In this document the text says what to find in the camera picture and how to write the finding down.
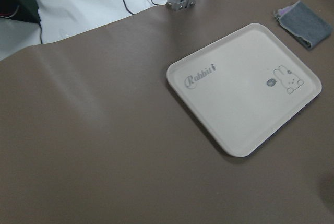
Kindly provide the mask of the grey folded cloth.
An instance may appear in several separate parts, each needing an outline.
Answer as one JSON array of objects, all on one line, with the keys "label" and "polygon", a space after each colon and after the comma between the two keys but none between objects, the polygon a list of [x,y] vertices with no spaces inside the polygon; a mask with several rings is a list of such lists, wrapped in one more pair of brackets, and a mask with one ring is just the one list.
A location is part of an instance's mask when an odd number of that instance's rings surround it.
[{"label": "grey folded cloth", "polygon": [[333,31],[332,25],[301,0],[276,10],[273,15],[278,24],[308,50],[328,38]]}]

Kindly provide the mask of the cream rabbit tray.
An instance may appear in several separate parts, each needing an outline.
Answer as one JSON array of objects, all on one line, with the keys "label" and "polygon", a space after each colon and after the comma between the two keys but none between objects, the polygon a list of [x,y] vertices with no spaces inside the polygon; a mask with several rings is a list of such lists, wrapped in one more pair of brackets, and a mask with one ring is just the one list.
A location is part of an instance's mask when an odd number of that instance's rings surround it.
[{"label": "cream rabbit tray", "polygon": [[166,78],[235,157],[251,154],[322,90],[319,78],[258,23],[171,64]]}]

